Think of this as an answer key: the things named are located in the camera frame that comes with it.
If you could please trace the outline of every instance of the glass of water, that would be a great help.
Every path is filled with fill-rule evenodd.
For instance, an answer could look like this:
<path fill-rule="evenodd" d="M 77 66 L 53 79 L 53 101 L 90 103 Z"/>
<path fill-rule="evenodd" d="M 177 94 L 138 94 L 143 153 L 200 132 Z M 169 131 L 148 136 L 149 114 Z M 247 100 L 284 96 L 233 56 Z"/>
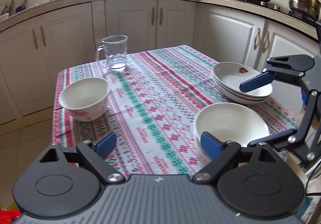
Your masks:
<path fill-rule="evenodd" d="M 104 50 L 107 65 L 112 71 L 122 71 L 126 67 L 127 60 L 127 36 L 115 35 L 105 37 L 102 40 L 102 45 L 97 48 L 96 62 L 99 63 L 99 52 Z"/>

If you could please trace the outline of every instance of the dining table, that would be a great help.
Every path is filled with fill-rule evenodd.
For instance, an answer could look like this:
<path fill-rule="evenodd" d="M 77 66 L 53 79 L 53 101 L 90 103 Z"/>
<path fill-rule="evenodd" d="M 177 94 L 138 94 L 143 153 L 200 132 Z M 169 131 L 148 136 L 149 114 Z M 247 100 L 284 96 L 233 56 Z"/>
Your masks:
<path fill-rule="evenodd" d="M 72 147 L 114 131 L 117 144 L 105 161 L 124 176 L 192 176 L 210 162 L 193 131 L 195 115 L 210 104 L 233 103 L 212 79 L 217 63 L 192 47 L 181 45 L 128 54 L 123 71 L 102 68 L 106 60 L 67 68 L 57 77 L 52 141 Z M 59 104 L 59 96 L 68 85 L 86 77 L 109 82 L 108 109 L 96 120 L 80 122 Z M 263 118 L 270 134 L 297 128 L 296 116 L 272 97 L 245 106 Z M 286 158 L 288 152 L 279 155 Z M 309 214 L 310 202 L 301 205 L 299 217 Z"/>

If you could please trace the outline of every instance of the stainless steel pot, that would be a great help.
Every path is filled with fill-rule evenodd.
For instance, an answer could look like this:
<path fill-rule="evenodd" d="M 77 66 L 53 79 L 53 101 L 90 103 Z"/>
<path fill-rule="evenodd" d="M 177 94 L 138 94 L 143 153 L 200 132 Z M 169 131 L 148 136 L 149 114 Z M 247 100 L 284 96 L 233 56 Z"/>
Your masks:
<path fill-rule="evenodd" d="M 321 3 L 319 0 L 288 0 L 288 6 L 292 11 L 302 13 L 317 21 Z"/>

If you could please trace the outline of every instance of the red object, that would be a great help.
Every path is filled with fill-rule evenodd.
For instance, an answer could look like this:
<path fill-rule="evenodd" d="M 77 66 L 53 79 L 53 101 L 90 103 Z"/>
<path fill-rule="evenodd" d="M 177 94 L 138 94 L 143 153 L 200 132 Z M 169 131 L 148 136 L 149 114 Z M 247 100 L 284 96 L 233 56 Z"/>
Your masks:
<path fill-rule="evenodd" d="M 0 224 L 10 224 L 12 219 L 20 216 L 19 210 L 0 211 Z"/>

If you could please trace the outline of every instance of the mug handle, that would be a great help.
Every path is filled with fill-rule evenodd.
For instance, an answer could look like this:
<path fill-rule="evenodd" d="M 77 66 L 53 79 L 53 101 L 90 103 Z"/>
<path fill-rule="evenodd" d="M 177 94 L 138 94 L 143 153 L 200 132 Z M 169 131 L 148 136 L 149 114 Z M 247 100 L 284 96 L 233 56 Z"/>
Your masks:
<path fill-rule="evenodd" d="M 108 64 L 106 64 L 105 66 L 102 66 L 100 63 L 99 63 L 99 53 L 101 50 L 104 50 L 104 46 L 99 46 L 96 50 L 96 62 L 97 62 L 97 65 L 98 66 L 101 66 L 102 68 L 107 68 Z"/>

